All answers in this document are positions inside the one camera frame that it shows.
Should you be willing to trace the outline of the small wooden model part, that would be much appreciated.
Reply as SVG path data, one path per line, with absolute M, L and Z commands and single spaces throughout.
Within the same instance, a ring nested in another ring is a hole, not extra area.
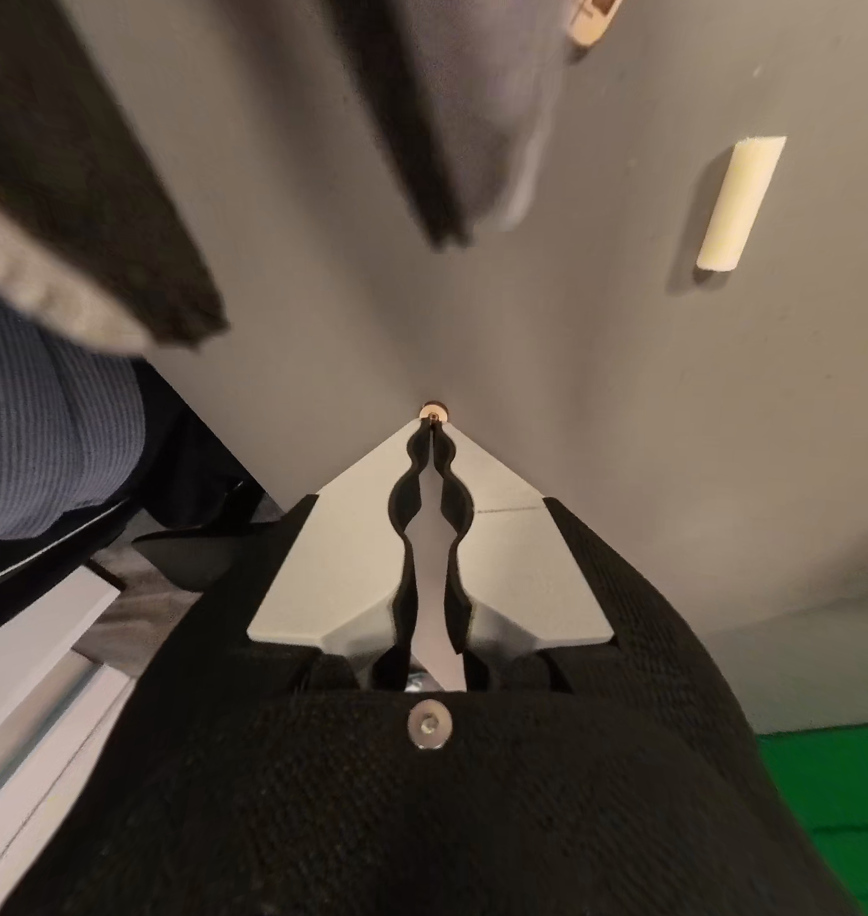
M 587 51 L 597 44 L 622 4 L 622 1 L 572 2 L 566 32 L 575 48 Z

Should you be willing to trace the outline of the green mat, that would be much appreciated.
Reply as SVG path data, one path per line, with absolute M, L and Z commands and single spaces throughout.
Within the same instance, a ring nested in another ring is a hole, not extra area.
M 764 735 L 758 746 L 795 817 L 868 914 L 868 724 Z

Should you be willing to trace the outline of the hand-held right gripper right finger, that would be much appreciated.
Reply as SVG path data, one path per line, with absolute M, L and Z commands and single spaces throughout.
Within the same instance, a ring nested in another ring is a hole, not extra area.
M 450 544 L 444 614 L 468 691 L 517 659 L 609 644 L 613 629 L 544 496 L 453 424 L 432 426 Z

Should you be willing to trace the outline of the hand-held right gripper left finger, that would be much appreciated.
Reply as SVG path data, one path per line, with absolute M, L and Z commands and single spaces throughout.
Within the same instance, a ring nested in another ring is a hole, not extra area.
M 417 624 L 406 528 L 421 508 L 431 420 L 407 423 L 322 487 L 247 634 L 344 658 L 360 684 L 404 691 Z

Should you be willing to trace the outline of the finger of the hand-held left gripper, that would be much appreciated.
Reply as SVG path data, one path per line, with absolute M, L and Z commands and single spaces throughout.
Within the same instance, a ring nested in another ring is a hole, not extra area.
M 434 247 L 513 229 L 554 124 L 574 2 L 339 1 L 332 28 Z

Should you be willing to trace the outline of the blue striped clothing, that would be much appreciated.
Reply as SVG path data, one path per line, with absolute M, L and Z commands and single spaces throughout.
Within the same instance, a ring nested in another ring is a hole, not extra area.
M 0 541 L 106 503 L 145 444 L 130 359 L 50 333 L 0 299 Z

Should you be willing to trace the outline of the white wax stick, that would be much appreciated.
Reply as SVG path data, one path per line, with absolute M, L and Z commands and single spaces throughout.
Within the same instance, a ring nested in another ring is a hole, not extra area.
M 750 136 L 733 146 L 695 262 L 698 270 L 729 273 L 738 267 L 786 141 L 786 135 Z

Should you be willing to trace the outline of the white metal frame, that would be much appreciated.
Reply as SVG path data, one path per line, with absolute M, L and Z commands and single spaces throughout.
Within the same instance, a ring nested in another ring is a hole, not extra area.
M 0 627 L 0 907 L 84 790 L 135 681 L 74 644 L 118 589 L 86 567 Z

